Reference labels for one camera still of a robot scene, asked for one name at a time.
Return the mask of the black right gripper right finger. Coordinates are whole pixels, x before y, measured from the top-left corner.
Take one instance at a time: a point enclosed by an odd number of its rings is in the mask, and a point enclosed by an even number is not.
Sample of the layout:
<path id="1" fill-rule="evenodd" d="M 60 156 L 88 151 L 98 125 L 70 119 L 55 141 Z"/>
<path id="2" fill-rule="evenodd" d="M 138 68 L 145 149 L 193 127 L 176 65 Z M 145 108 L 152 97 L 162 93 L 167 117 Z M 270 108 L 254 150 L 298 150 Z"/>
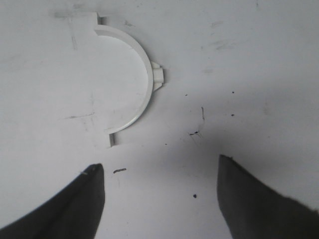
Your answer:
<path id="1" fill-rule="evenodd" d="M 220 155 L 217 200 L 234 239 L 317 239 L 319 214 Z"/>

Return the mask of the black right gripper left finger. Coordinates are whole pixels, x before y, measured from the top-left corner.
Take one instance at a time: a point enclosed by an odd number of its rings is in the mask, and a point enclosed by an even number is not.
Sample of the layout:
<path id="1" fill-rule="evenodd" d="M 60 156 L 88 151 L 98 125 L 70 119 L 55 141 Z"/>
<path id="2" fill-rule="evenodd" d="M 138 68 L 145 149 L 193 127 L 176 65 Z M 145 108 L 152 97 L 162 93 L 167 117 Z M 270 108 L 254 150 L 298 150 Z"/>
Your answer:
<path id="1" fill-rule="evenodd" d="M 47 202 L 0 230 L 2 239 L 93 239 L 105 204 L 104 169 L 92 164 Z"/>

